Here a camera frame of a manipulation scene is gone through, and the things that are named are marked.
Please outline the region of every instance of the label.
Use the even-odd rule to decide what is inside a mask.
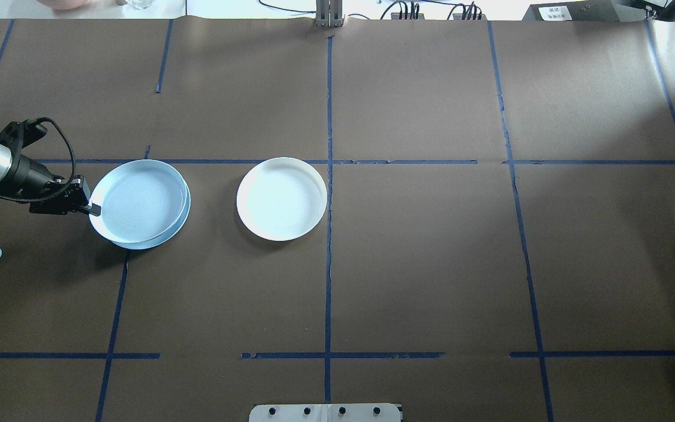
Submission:
[[[571,21],[570,9],[566,6],[538,8],[544,21]]]

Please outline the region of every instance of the stacked plates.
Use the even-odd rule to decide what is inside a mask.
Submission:
[[[126,249],[148,249],[175,235],[191,208],[189,187],[179,171],[163,161],[138,160],[108,173],[90,198],[101,216],[94,229]]]

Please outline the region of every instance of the glass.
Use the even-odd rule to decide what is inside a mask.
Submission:
[[[142,10],[152,6],[155,0],[129,0],[128,3],[135,9]]]

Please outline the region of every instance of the black cable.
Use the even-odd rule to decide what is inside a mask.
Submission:
[[[272,8],[272,9],[278,9],[279,11],[287,11],[287,12],[295,12],[295,13],[316,13],[316,11],[295,11],[293,9],[279,8],[278,6],[268,5],[267,3],[263,2],[262,0],[257,0],[257,2],[259,2],[260,5],[262,5],[262,6],[266,6],[268,8]]]
[[[466,6],[463,5],[462,3],[457,3],[457,5],[453,6],[453,7],[452,7],[452,10],[450,10],[450,11],[449,11],[449,14],[447,15],[447,20],[448,20],[448,21],[449,21],[449,19],[452,17],[453,11],[455,11],[455,9],[457,9],[457,8],[460,7],[460,6],[463,7],[463,16],[465,16],[465,11],[467,10],[467,9],[466,9]]]
[[[384,19],[384,16],[385,16],[385,15],[387,14],[387,12],[392,8],[392,6],[397,5],[397,4],[400,4],[400,14],[401,14],[401,17],[402,17],[402,15],[403,15],[404,12],[405,12],[405,13],[408,13],[408,3],[403,2],[403,0],[395,0],[394,2],[392,2],[391,5],[387,6],[387,8],[385,9],[384,13],[382,13],[382,17],[380,17],[380,21],[382,21],[382,19]]]
[[[25,198],[16,198],[16,197],[8,197],[5,195],[0,195],[0,199],[3,200],[11,200],[13,202],[19,202],[19,203],[29,203],[29,202],[40,202],[43,200],[49,200],[58,197],[59,195],[63,194],[65,190],[69,187],[70,182],[74,179],[75,173],[77,173],[77,161],[74,159],[74,151],[72,150],[72,144],[69,143],[67,137],[64,135],[64,132],[62,132],[62,129],[59,128],[59,125],[56,124],[51,118],[48,117],[41,117],[37,118],[35,120],[36,125],[40,125],[43,122],[48,122],[51,123],[54,128],[56,128],[56,131],[59,132],[59,134],[62,136],[62,139],[64,139],[64,143],[67,144],[67,149],[69,150],[69,161],[72,163],[72,174],[70,174],[69,179],[67,182],[61,187],[61,189],[57,190],[51,195],[47,195],[43,198],[36,198],[36,199],[25,199]]]
[[[470,21],[471,20],[471,14],[473,13],[474,10],[476,10],[478,6],[476,6],[476,2],[471,2],[471,5],[468,6],[468,13],[464,14],[463,19],[465,21]]]

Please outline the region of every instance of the plate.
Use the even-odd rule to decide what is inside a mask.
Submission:
[[[187,200],[186,182],[175,168],[163,161],[131,161],[98,182],[90,201],[101,206],[101,216],[90,216],[90,222],[112,242],[146,242],[177,224]]]
[[[327,208],[322,176],[296,158],[271,158],[241,180],[236,208],[244,225],[267,240],[302,237],[319,223]]]
[[[191,193],[189,192],[189,188],[187,187],[187,201],[186,201],[186,206],[184,207],[184,210],[182,211],[182,215],[179,218],[179,221],[176,222],[176,224],[173,225],[173,227],[169,228],[165,233],[162,233],[160,236],[155,237],[153,239],[147,240],[145,242],[139,242],[139,243],[121,243],[121,242],[114,242],[116,246],[121,246],[124,249],[132,249],[132,250],[140,250],[140,249],[150,249],[150,248],[155,248],[155,246],[160,245],[161,243],[166,242],[167,240],[171,239],[176,235],[179,230],[182,229],[182,226],[184,223],[187,221],[187,217],[189,216],[189,211],[192,206],[192,197]]]

